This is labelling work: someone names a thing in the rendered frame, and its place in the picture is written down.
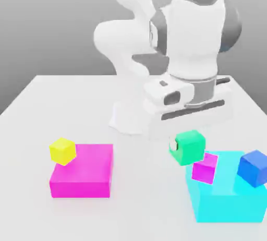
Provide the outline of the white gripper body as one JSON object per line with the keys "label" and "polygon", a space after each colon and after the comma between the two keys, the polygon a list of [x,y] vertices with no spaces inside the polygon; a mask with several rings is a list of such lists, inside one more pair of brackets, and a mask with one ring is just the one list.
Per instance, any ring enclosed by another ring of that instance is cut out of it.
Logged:
{"label": "white gripper body", "polygon": [[180,107],[174,111],[161,113],[155,109],[155,105],[146,100],[145,109],[149,114],[149,120],[145,134],[151,139],[161,139],[224,122],[232,117],[232,95],[231,88],[216,87],[213,99],[202,107],[193,109]]}

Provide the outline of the small green cube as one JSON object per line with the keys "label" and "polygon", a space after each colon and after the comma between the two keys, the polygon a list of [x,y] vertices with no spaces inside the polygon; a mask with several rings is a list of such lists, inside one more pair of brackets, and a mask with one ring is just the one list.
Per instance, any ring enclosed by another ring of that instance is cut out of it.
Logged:
{"label": "small green cube", "polygon": [[175,148],[169,146],[169,152],[181,166],[203,160],[205,138],[197,130],[178,133],[174,141]]}

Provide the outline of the small magenta cube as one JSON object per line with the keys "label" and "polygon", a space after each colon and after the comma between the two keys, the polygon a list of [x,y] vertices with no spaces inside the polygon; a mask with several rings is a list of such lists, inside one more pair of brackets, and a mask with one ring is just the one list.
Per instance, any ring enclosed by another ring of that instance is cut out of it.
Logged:
{"label": "small magenta cube", "polygon": [[193,164],[191,178],[212,185],[218,158],[218,155],[205,152],[203,160]]}

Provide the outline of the small blue cube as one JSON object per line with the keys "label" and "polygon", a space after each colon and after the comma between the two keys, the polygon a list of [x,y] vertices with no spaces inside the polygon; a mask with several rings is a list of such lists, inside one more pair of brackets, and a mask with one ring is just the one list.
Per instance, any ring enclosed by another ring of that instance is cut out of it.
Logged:
{"label": "small blue cube", "polygon": [[241,156],[237,174],[256,188],[267,183],[267,155],[254,150]]}

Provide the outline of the small yellow cube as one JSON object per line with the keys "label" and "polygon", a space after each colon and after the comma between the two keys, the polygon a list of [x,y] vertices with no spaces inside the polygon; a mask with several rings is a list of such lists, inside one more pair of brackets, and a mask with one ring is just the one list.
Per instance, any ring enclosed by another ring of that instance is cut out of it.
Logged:
{"label": "small yellow cube", "polygon": [[76,157],[76,145],[66,138],[59,138],[49,145],[51,160],[66,166]]}

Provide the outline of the large cyan box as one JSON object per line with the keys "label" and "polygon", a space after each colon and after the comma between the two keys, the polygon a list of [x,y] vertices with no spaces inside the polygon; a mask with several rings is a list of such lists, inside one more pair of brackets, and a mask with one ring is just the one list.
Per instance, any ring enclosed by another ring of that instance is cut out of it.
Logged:
{"label": "large cyan box", "polygon": [[267,188],[252,187],[237,175],[243,151],[208,151],[217,155],[213,184],[192,179],[186,166],[186,183],[199,223],[260,223],[267,208]]}

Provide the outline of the large magenta box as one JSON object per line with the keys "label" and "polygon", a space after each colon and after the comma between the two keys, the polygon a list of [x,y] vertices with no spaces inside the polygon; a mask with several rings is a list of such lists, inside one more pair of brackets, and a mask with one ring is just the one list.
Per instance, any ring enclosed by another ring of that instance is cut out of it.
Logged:
{"label": "large magenta box", "polygon": [[112,144],[77,144],[76,157],[56,164],[50,178],[53,198],[109,198],[113,173]]}

